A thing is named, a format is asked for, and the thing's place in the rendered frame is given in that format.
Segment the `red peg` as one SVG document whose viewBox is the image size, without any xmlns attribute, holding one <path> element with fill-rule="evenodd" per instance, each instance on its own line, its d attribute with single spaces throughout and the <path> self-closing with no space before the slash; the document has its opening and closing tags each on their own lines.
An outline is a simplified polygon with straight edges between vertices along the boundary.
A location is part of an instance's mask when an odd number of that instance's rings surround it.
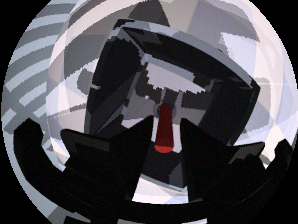
<svg viewBox="0 0 298 224">
<path fill-rule="evenodd" d="M 172 107 L 168 104 L 161 105 L 160 117 L 158 117 L 156 144 L 154 144 L 154 147 L 161 153 L 172 152 L 174 149 Z"/>
</svg>

